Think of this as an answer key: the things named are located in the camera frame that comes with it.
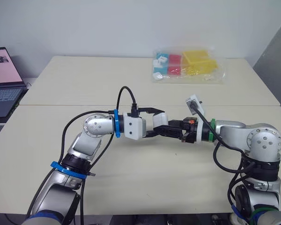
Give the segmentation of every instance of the white table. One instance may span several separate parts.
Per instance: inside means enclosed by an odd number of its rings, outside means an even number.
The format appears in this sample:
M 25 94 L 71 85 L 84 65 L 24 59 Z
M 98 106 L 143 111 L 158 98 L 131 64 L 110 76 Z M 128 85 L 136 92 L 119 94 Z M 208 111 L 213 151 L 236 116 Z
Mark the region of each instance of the white table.
M 0 133 L 0 213 L 26 213 L 36 189 L 50 170 L 50 163 L 58 160 L 61 133 L 72 117 L 88 110 L 113 108 L 19 106 Z M 160 109 L 167 112 L 169 119 L 190 116 L 186 105 Z M 279 106 L 206 106 L 205 112 L 208 120 L 266 122 L 281 132 Z M 145 114 L 143 117 L 151 124 L 150 117 Z M 66 149 L 81 131 L 82 123 L 83 119 L 69 128 Z M 114 139 L 92 171 L 96 177 L 87 179 L 84 213 L 230 212 L 226 193 L 231 174 L 215 165 L 213 148 L 213 144 L 206 142 L 197 145 L 165 137 L 140 141 Z M 238 153 L 220 149 L 218 155 L 225 166 L 237 167 Z
M 139 105 L 185 105 L 197 94 L 205 105 L 280 105 L 244 59 L 226 62 L 224 84 L 164 84 L 151 81 L 152 59 L 55 56 L 22 105 L 114 105 L 129 86 Z M 127 94 L 121 103 L 130 105 Z

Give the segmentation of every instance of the blue ring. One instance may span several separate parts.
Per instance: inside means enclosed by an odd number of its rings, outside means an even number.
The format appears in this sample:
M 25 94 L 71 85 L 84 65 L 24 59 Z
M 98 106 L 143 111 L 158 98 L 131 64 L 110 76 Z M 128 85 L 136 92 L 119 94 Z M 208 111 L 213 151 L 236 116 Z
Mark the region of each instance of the blue ring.
M 121 136 L 121 133 L 120 133 L 120 123 L 118 121 L 118 110 L 117 109 L 114 110 L 114 124 L 116 127 L 116 137 L 119 138 Z
M 66 168 L 62 167 L 61 165 L 59 165 L 55 161 L 53 161 L 50 166 L 57 169 L 58 171 L 60 171 L 62 173 L 65 173 L 66 175 L 69 175 L 69 176 L 72 176 L 72 177 L 77 177 L 77 178 L 80 178 L 80 179 L 86 179 L 87 178 L 87 175 L 67 170 Z

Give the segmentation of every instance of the cable connector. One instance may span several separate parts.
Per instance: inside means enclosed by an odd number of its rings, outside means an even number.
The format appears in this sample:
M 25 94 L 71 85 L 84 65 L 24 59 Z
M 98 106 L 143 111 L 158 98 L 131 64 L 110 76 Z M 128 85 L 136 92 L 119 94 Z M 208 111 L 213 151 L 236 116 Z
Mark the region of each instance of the cable connector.
M 137 103 L 132 103 L 131 106 L 131 117 L 138 118 L 140 112 L 138 111 Z

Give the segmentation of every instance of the silver arm segment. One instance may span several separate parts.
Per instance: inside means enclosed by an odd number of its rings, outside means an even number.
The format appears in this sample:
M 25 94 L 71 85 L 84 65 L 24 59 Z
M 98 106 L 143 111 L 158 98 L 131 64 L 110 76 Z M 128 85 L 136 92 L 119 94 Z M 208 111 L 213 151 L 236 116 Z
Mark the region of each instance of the silver arm segment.
M 245 125 L 236 121 L 216 120 L 215 131 L 232 147 L 262 162 L 278 162 L 281 158 L 281 134 L 266 123 Z

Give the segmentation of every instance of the robotic arm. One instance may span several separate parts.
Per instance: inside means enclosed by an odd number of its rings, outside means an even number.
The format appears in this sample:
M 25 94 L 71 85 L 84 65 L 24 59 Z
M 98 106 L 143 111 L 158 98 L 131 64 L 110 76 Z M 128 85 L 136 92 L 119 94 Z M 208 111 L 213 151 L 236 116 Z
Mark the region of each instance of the robotic arm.
M 60 164 L 53 162 L 55 169 L 34 202 L 32 216 L 23 225 L 68 225 L 71 223 L 80 195 L 76 190 L 90 173 L 90 162 L 107 134 L 116 134 L 138 140 L 161 135 L 178 138 L 182 142 L 215 142 L 219 137 L 226 146 L 243 151 L 242 165 L 253 166 L 249 172 L 241 173 L 243 184 L 235 189 L 236 206 L 232 224 L 247 224 L 254 221 L 258 225 L 281 224 L 281 180 L 278 177 L 281 150 L 281 134 L 268 124 L 245 125 L 241 122 L 212 120 L 204 121 L 201 102 L 195 95 L 186 100 L 193 115 L 183 120 L 168 121 L 164 111 L 155 108 L 137 108 L 133 104 L 131 112 L 109 115 L 95 113 L 84 121 L 83 129 L 69 148 Z M 146 130 L 146 121 L 141 112 L 153 114 L 153 130 Z M 231 190 L 235 185 L 230 183 Z

